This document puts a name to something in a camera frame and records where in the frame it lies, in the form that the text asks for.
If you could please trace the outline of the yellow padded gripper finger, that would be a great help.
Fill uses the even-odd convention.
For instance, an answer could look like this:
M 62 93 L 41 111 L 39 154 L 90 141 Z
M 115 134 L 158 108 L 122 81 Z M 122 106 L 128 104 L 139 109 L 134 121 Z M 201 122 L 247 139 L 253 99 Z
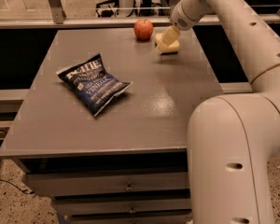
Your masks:
M 180 30 L 174 26 L 168 26 L 165 31 L 162 33 L 161 41 L 156 47 L 156 52 L 162 54 L 172 43 L 178 40 L 180 36 Z

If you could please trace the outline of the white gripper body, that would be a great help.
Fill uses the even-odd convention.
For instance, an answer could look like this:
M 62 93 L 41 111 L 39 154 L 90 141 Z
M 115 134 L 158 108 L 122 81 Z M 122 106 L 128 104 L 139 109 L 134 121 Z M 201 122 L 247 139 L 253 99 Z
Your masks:
M 180 0 L 172 14 L 171 22 L 181 31 L 191 29 L 205 15 L 203 0 Z

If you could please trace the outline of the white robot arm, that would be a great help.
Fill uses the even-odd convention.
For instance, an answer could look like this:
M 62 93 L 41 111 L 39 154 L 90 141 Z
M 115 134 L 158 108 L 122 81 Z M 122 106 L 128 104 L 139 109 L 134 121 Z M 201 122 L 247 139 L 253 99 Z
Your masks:
M 245 0 L 180 0 L 156 47 L 215 12 L 252 88 L 196 107 L 187 154 L 193 224 L 275 224 L 267 165 L 280 154 L 280 37 Z

